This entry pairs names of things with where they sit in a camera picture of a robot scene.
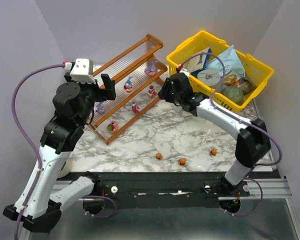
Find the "purple sitting bunny toy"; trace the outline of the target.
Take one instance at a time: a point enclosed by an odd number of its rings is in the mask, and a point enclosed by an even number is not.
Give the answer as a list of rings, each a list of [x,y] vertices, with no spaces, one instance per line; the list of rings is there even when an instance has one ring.
[[[104,116],[106,114],[106,109],[105,109],[105,106],[103,105],[102,102],[99,102],[97,105],[96,105],[96,112],[98,115],[100,116]]]

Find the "pink white cake toy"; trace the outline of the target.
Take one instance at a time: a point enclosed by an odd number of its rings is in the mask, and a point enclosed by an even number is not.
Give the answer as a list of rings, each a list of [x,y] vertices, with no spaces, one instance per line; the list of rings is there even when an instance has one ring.
[[[150,98],[155,98],[157,96],[157,91],[153,85],[149,87],[147,94]]]

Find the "pink strawberry cake toy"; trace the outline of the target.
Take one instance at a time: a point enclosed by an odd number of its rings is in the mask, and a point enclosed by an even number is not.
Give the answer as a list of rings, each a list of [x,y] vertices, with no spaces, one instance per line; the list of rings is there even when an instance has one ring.
[[[115,133],[119,129],[119,124],[112,120],[106,127],[109,133]]]

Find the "dark pink cake toy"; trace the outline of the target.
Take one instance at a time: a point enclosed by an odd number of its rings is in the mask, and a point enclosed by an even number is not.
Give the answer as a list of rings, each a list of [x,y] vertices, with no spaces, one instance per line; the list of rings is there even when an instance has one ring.
[[[140,112],[140,107],[138,106],[138,104],[136,102],[132,103],[131,109],[134,114],[137,114]]]

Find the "small burger toy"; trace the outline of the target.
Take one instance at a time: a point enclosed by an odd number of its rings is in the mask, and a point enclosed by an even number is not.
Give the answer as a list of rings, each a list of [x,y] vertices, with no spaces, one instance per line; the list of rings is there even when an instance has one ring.
[[[157,159],[157,160],[162,160],[163,159],[163,155],[161,154],[161,153],[157,153],[156,155],[155,155],[155,158]]]

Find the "orange bear toy front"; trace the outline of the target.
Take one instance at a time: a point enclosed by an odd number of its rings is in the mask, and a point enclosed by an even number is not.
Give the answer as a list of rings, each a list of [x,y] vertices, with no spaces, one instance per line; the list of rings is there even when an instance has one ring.
[[[185,158],[180,158],[180,159],[178,160],[178,164],[179,164],[180,166],[184,166],[184,165],[186,164],[186,162],[187,162],[187,160],[186,160]]]

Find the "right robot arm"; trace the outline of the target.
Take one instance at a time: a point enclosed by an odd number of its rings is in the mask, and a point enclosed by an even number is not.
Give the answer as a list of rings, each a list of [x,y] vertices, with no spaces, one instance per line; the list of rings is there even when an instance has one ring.
[[[227,191],[236,187],[271,149],[264,121],[250,120],[225,108],[217,109],[207,95],[193,91],[184,73],[166,78],[158,97],[215,124],[236,140],[236,160],[221,180],[222,188]]]

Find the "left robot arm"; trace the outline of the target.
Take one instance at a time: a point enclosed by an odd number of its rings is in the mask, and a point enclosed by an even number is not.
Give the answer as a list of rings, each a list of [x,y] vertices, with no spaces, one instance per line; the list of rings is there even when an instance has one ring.
[[[67,81],[56,90],[52,99],[54,117],[44,127],[36,150],[38,161],[18,201],[3,211],[4,216],[22,223],[32,233],[49,233],[62,212],[80,198],[105,196],[101,177],[89,171],[60,192],[52,193],[62,167],[84,133],[95,103],[116,98],[115,81],[108,74],[102,74],[101,79],[104,88],[96,83]]]

